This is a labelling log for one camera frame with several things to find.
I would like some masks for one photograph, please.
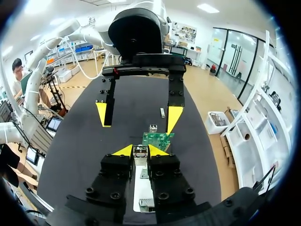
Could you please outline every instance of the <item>ceiling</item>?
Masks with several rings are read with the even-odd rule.
[[[125,5],[134,0],[127,0],[115,5]],[[252,29],[265,31],[270,26],[268,16],[251,0],[163,0],[166,8],[186,11],[198,15],[215,23],[229,23],[246,26]],[[209,14],[197,8],[201,3],[208,3],[220,11],[220,13]],[[53,19],[75,18],[95,11],[100,8],[112,6],[107,0],[52,0],[44,12],[27,15],[24,10],[17,16],[9,26],[3,42],[2,51],[13,46],[10,53],[16,53],[24,48],[24,45],[33,45],[38,41],[30,39],[38,34],[44,35],[55,28],[50,25]]]
[[[163,0],[166,8],[193,13],[216,24],[234,24],[257,31],[275,30],[271,16],[264,12],[254,0]],[[198,5],[207,3],[219,13],[207,13]]]

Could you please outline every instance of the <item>door frame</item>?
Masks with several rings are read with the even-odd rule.
[[[221,61],[219,63],[219,66],[218,66],[218,69],[215,73],[215,76],[218,76],[219,72],[220,72],[220,69],[221,69],[221,66],[222,66],[222,62],[223,62],[223,59],[224,59],[224,55],[225,55],[225,51],[226,51],[226,45],[227,45],[227,42],[228,42],[228,35],[229,35],[229,31],[232,31],[232,32],[238,32],[238,33],[241,33],[241,34],[245,34],[245,35],[248,35],[252,38],[255,38],[256,39],[256,47],[255,47],[255,52],[254,52],[254,58],[253,58],[253,61],[252,61],[252,64],[251,64],[251,68],[250,68],[250,71],[249,71],[249,74],[248,74],[248,77],[244,83],[244,86],[243,88],[241,89],[238,97],[237,97],[237,100],[240,102],[239,98],[241,97],[241,95],[243,94],[245,88],[246,88],[246,85],[249,81],[249,78],[250,78],[250,75],[251,75],[251,72],[253,70],[253,66],[254,66],[254,63],[255,63],[255,59],[256,59],[256,55],[257,55],[257,49],[258,49],[258,42],[259,41],[262,41],[265,43],[265,40],[261,39],[261,38],[258,38],[254,35],[251,35],[251,34],[248,34],[248,33],[245,33],[245,32],[240,32],[240,31],[237,31],[237,30],[232,30],[232,29],[227,29],[227,28],[221,28],[221,27],[213,27],[213,29],[221,29],[221,30],[226,30],[227,31],[227,34],[226,34],[226,40],[225,40],[225,45],[224,45],[224,48],[223,48],[223,52],[222,52],[222,57],[221,57]]]

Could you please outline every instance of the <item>shelving rack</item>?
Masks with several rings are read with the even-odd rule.
[[[256,181],[260,181],[276,165],[275,175],[269,187],[272,189],[283,174],[284,164],[292,148],[292,125],[287,125],[270,96],[261,88],[266,67],[270,63],[281,67],[282,73],[292,75],[285,64],[270,52],[269,43],[269,32],[266,31],[265,53],[255,86],[243,108],[221,134],[222,137],[226,136],[229,142],[239,188],[253,187]],[[270,178],[271,174],[264,180],[259,194],[266,192]]]

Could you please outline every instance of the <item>storage bin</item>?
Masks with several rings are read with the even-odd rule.
[[[226,125],[225,126],[217,126],[214,123],[210,113],[215,113],[215,114],[219,115],[219,117],[222,120],[225,120]],[[230,125],[230,122],[229,122],[229,120],[228,120],[228,118],[227,118],[227,116],[225,115],[224,112],[208,112],[207,120],[205,122],[205,125],[206,125],[206,128],[207,128],[208,134],[218,134],[218,133],[223,132]]]
[[[62,83],[67,82],[72,77],[72,73],[70,70],[66,70],[62,74],[58,75],[58,78]]]

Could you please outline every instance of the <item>floor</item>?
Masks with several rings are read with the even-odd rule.
[[[207,63],[209,65],[216,65],[216,63],[214,63],[213,61],[207,59]],[[222,68],[220,69],[218,78],[232,91],[232,93],[238,97],[238,95],[240,94],[241,90],[243,89],[243,86],[245,84],[244,81],[238,81],[237,79],[235,79],[234,76],[230,75],[228,72],[224,71]],[[253,86],[250,85],[249,83],[247,83],[244,92],[242,93],[241,97],[240,97],[240,101],[242,103],[245,103],[246,100],[248,99],[251,90],[252,90]]]
[[[96,75],[94,60],[80,62],[85,73],[94,77]],[[98,61],[98,67],[101,68],[102,60]],[[85,87],[91,82],[82,72],[74,75],[66,83],[60,85],[67,108],[72,107],[77,98],[81,95]],[[187,72],[184,75],[184,83],[190,95],[192,96],[202,120],[205,122],[208,111],[226,111],[229,106],[232,109],[240,109],[242,106],[234,97],[232,92],[216,77],[210,76],[209,71],[197,67],[187,66]],[[235,169],[228,167],[228,161],[224,155],[224,150],[220,141],[220,135],[209,135],[213,148],[216,164],[218,167],[222,200],[229,197],[238,190],[238,178]],[[25,154],[16,153],[24,161]]]

